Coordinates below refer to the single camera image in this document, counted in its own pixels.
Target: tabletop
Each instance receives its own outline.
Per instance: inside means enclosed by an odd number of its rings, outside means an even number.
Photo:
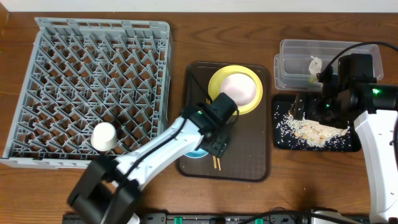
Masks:
[[[398,45],[398,14],[318,13],[6,13],[0,9],[0,153],[36,33],[34,17],[166,21],[175,41],[169,119],[182,108],[185,67],[195,61],[262,65],[273,74],[284,39],[385,41]],[[380,47],[381,83],[398,84],[398,54]],[[280,91],[272,85],[272,94]],[[174,165],[144,190],[140,211],[260,213],[274,207],[330,207],[365,214],[370,194],[363,152],[305,152],[272,148],[271,176],[261,183],[188,178]],[[66,199],[83,170],[15,169],[0,164],[0,223],[60,223]]]

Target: plastic bin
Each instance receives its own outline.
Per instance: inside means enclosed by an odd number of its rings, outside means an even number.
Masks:
[[[283,40],[280,43],[280,54],[274,58],[274,80],[278,90],[295,91],[320,91],[321,84],[311,84],[308,66],[312,61],[311,56],[322,60],[322,70],[329,62],[345,48],[357,44],[357,42],[329,41],[329,40]],[[379,47],[377,45],[365,45],[351,49],[344,53],[349,55],[371,54],[373,56],[374,76],[381,80],[384,76]],[[337,72],[336,60],[333,71]]]
[[[170,26],[157,21],[36,18],[40,31],[0,162],[85,168],[94,127],[112,123],[115,158],[167,128]]]

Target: transparent box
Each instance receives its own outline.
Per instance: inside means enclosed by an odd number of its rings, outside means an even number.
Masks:
[[[274,80],[278,90],[321,91],[321,84],[310,83],[308,67],[313,60],[311,56],[322,60],[322,70],[329,62],[345,48],[358,42],[343,42],[329,40],[283,40],[280,43],[280,54],[274,58]],[[345,52],[342,56],[356,54],[371,54],[373,56],[373,74],[381,80],[384,76],[379,47],[364,45]],[[336,60],[333,71],[337,75]]]

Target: blue plate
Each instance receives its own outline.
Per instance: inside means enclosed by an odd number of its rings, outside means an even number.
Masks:
[[[189,158],[192,158],[192,159],[199,159],[199,158],[202,158],[203,156],[205,156],[207,154],[209,154],[209,153],[204,151],[203,149],[197,149],[197,150],[194,150],[192,152],[186,153],[185,156],[187,156]]]

